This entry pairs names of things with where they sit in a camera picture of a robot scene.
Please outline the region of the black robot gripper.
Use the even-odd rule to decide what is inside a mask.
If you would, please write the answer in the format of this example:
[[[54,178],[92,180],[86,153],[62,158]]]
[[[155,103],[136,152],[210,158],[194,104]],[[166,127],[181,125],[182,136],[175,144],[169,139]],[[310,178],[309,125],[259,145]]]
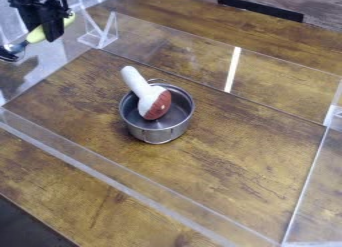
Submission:
[[[40,24],[46,39],[54,42],[64,34],[64,17],[72,15],[68,0],[8,0],[16,8],[28,31]]]

